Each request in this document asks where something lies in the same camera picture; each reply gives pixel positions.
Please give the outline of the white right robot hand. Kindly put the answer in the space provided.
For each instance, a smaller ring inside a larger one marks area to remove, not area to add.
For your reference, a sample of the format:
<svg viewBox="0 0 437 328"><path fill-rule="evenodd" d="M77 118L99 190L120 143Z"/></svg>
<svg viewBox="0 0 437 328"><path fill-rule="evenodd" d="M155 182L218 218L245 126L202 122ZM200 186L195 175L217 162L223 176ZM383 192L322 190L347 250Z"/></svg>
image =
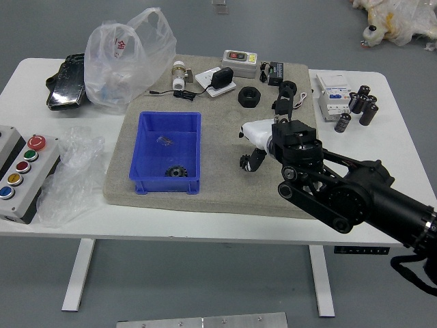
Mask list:
<svg viewBox="0 0 437 328"><path fill-rule="evenodd" d="M267 155L274 157L271 150L273 123L273 119L257 120L240 127L239 138L246 137L255 146L251 155L240 157L240 166L246 172L255 172Z"/></svg>

